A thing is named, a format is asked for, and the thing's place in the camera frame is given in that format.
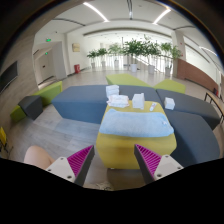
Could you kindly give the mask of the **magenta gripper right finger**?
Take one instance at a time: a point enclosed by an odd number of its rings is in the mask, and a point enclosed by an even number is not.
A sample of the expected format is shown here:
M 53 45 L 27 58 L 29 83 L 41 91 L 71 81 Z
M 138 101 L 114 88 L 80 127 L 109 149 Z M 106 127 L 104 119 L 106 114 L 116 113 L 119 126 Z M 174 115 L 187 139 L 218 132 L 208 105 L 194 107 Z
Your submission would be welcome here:
M 183 169 L 183 166 L 170 155 L 161 156 L 139 144 L 134 146 L 134 155 L 146 184 Z

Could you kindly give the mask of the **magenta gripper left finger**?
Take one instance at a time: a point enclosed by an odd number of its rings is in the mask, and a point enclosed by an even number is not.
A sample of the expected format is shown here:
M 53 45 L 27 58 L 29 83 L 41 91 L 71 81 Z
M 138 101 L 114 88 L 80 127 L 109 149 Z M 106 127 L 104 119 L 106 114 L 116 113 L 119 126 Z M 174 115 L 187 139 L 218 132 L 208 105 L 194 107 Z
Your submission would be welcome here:
M 47 171 L 78 186 L 83 186 L 94 155 L 94 146 L 90 145 L 68 158 L 59 157 L 47 168 Z

